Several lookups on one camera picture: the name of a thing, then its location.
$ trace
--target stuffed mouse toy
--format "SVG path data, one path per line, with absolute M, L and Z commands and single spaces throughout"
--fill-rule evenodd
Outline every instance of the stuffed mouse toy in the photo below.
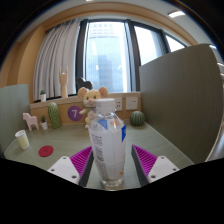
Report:
M 91 89 L 87 90 L 85 87 L 82 87 L 78 91 L 78 97 L 83 100 L 83 104 L 85 105 L 85 109 L 80 111 L 80 114 L 86 114 L 87 117 L 85 119 L 86 125 L 85 128 L 88 129 L 91 121 L 97 115 L 96 114 L 96 100 L 101 98 L 106 98 L 108 95 L 108 91 L 106 87 L 101 87 L 98 90 Z

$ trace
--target small figurine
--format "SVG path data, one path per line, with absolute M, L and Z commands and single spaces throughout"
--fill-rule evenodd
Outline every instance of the small figurine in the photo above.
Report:
M 61 67 L 59 68 L 59 81 L 61 84 L 61 98 L 67 98 L 68 67 L 66 67 L 65 73 L 61 73 Z
M 36 128 L 39 129 L 36 116 L 31 117 L 29 113 L 23 113 L 23 120 L 26 120 L 30 131 L 32 131 L 32 127 L 31 127 L 32 124 L 34 124 L 36 126 Z
M 96 116 L 96 100 L 101 98 L 106 98 L 108 95 L 108 91 L 106 87 L 101 87 L 98 90 L 91 89 L 87 90 L 85 87 L 82 87 L 78 91 L 78 97 L 83 99 L 83 104 L 86 106 L 86 109 L 80 111 L 80 114 L 86 114 L 87 117 L 85 119 L 86 125 L 85 128 L 88 129 L 91 121 Z

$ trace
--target gray partition wall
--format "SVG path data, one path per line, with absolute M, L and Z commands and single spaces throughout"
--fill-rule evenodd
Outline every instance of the gray partition wall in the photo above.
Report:
M 146 122 L 194 163 L 214 147 L 223 118 L 223 85 L 207 44 L 187 47 L 139 68 Z
M 15 139 L 15 133 L 27 129 L 23 113 L 30 113 L 29 86 L 0 88 L 0 145 L 3 153 Z

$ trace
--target plastic water bottle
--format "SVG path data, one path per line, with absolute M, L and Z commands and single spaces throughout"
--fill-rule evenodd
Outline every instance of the plastic water bottle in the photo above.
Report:
M 124 180 L 126 126 L 115 114 L 115 100 L 96 100 L 96 113 L 89 126 L 93 157 L 107 187 L 119 186 Z

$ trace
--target desk surface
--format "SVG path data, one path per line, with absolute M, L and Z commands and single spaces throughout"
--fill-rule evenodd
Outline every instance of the desk surface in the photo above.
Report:
M 129 120 L 125 120 L 125 123 L 127 126 L 127 141 L 124 183 L 116 188 L 103 187 L 100 183 L 96 165 L 93 162 L 86 188 L 102 190 L 140 188 L 141 186 L 131 155 L 132 144 L 144 148 L 155 156 L 166 156 L 179 169 L 194 164 L 147 123 L 139 127 L 131 126 Z M 48 127 L 48 130 L 42 130 L 41 127 L 37 130 L 34 127 L 33 131 L 26 130 L 26 133 L 30 142 L 29 148 L 25 151 L 21 150 L 15 139 L 6 150 L 5 157 L 6 159 L 34 165 L 44 170 L 48 170 L 62 156 L 71 157 L 91 145 L 89 133 L 84 128 L 84 124 L 62 125 L 57 129 Z M 40 157 L 38 154 L 39 149 L 44 145 L 51 145 L 54 148 L 53 153 L 48 157 Z

